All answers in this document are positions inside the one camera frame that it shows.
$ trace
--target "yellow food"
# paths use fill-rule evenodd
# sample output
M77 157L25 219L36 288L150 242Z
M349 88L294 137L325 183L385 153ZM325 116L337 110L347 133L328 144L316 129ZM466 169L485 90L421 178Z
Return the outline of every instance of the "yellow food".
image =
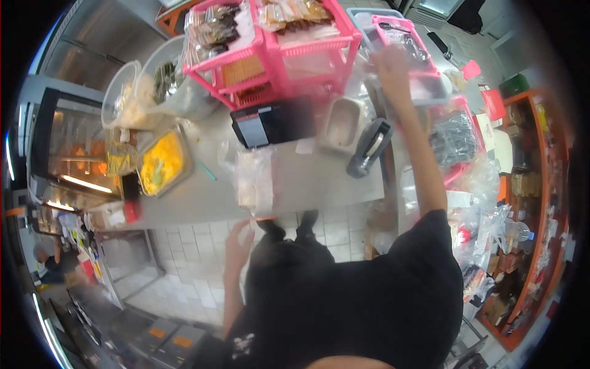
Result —
M182 168L181 147L173 132L162 137L154 147L143 155L143 166L140 172L143 189L147 195L156 192L160 187L166 185ZM153 177L160 161L162 164L161 182L159 185L153 183Z

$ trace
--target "glass door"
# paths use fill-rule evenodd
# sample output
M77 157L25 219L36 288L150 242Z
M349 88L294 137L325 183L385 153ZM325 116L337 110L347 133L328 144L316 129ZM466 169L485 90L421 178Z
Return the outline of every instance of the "glass door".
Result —
M465 0L420 0L418 5L441 18L449 19Z
M107 176L101 104L46 89L35 121L31 173L72 190L120 198L119 177Z

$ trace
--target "black t-shirt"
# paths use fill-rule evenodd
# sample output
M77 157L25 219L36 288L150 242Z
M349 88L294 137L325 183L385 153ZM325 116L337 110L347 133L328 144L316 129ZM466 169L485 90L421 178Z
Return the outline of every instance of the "black t-shirt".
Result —
M70 250L61 254L59 264L55 262L54 256L50 256L45 262L45 267L50 272L66 274L73 272L78 264L78 253L75 250Z
M463 277L443 210L400 235L388 254L287 273L284 265L265 271L263 280L281 283L269 282L261 301L247 292L226 340L226 367L299 369L353 355L435 368L459 333Z

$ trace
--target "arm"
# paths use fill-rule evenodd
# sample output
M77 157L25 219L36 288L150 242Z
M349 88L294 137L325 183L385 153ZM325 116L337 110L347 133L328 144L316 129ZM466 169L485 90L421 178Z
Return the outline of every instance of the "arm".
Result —
M250 256L250 248L254 242L254 232L248 232L243 243L238 236L240 231L249 223L243 220L235 224L229 236L225 240L225 301L223 311L223 337L226 339L231 326L244 307L240 293L240 272Z
M237 277L224 276L225 301L223 310L223 339L227 338L231 326L244 307L240 293L240 275Z
M409 90L408 69L404 52L386 47L371 55L383 92L393 105L405 132L420 215L431 210L447 210L447 193L443 177L428 142L428 134L420 125Z
M53 238L53 258L56 264L61 260L61 245L57 238Z

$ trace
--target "glass display case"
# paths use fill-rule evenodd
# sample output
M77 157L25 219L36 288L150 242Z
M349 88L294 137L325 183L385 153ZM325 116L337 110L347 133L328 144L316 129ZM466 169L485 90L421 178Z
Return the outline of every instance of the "glass display case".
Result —
M100 109L99 102L45 90L29 158L29 174L39 183L47 180L33 191L42 201L83 209L121 199L119 177L107 176Z
M59 210L46 205L28 205L27 221L35 232L48 236L61 236Z

